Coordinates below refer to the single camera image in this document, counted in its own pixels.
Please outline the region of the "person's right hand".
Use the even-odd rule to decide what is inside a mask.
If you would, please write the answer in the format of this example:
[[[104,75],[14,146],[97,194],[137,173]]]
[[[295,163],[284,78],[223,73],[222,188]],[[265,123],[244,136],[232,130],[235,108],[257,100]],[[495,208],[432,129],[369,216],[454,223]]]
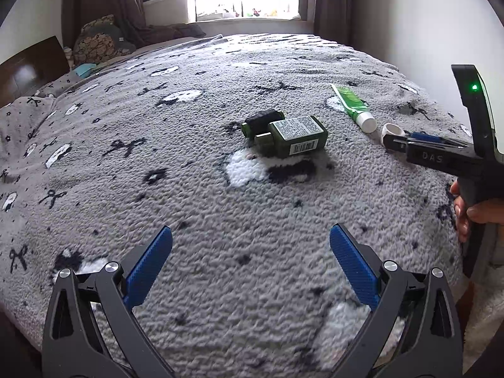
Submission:
[[[455,197],[455,228],[460,243],[465,243],[469,239],[473,224],[499,224],[500,232],[503,232],[503,200],[491,199],[467,207],[457,180],[452,183],[450,193]]]

